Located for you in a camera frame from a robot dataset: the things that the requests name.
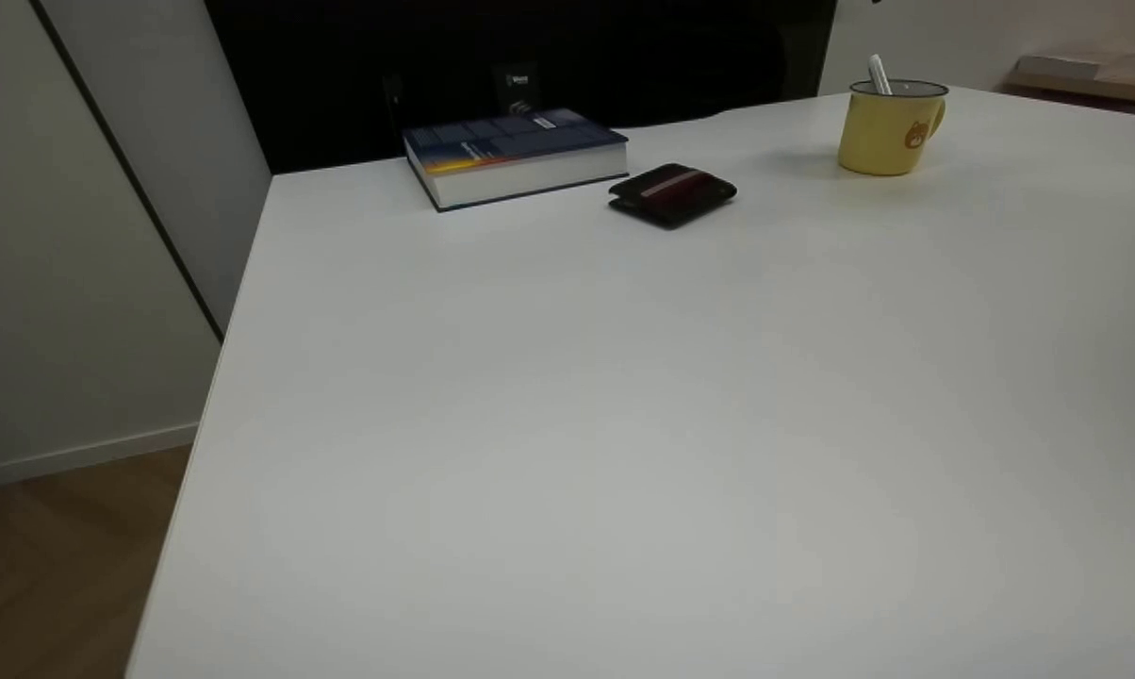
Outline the white marker with purple cap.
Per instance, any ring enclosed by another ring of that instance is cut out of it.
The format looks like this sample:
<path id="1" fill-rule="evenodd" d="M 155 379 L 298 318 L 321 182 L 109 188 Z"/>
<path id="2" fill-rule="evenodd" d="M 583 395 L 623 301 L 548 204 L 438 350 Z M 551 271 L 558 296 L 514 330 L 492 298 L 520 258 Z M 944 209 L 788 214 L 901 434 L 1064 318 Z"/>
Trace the white marker with purple cap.
<path id="1" fill-rule="evenodd" d="M 867 77 L 871 77 L 878 93 L 892 93 L 888 71 L 886 71 L 878 54 L 867 55 Z"/>

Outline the black wallet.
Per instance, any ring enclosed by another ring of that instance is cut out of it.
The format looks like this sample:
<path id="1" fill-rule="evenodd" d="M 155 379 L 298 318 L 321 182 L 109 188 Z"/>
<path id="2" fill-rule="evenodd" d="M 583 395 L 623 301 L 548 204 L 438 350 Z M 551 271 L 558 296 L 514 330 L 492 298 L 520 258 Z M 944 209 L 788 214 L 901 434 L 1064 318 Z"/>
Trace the black wallet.
<path id="1" fill-rule="evenodd" d="M 678 229 L 734 195 L 734 184 L 693 166 L 665 164 L 611 188 L 611 209 Z"/>

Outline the blue hardcover book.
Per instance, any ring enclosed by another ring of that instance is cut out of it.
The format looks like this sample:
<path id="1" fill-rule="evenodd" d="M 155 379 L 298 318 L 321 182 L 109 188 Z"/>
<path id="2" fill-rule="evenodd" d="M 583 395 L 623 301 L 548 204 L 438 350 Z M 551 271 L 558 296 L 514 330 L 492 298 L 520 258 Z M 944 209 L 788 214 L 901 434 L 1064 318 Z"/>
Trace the blue hardcover book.
<path id="1" fill-rule="evenodd" d="M 626 137 L 574 108 L 406 128 L 404 155 L 438 210 L 626 175 Z"/>

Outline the yellow enamel mug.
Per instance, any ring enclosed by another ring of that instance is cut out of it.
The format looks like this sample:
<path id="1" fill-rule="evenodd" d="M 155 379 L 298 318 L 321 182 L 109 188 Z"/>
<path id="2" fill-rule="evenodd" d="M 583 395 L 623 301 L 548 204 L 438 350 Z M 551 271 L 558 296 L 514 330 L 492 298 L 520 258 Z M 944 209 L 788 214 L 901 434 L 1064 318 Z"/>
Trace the yellow enamel mug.
<path id="1" fill-rule="evenodd" d="M 930 81 L 892 81 L 886 93 L 871 81 L 848 92 L 837 164 L 867 177 L 906 177 L 947 115 L 947 87 Z"/>

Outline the wooden side table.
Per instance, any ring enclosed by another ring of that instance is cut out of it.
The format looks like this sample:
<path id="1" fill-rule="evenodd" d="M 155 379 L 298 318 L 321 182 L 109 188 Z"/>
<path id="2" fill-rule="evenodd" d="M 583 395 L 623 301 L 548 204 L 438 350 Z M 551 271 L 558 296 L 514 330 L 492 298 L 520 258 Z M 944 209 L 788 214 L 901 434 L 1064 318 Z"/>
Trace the wooden side table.
<path id="1" fill-rule="evenodd" d="M 1135 115 L 1131 54 L 1030 54 L 1003 81 L 1015 93 Z"/>

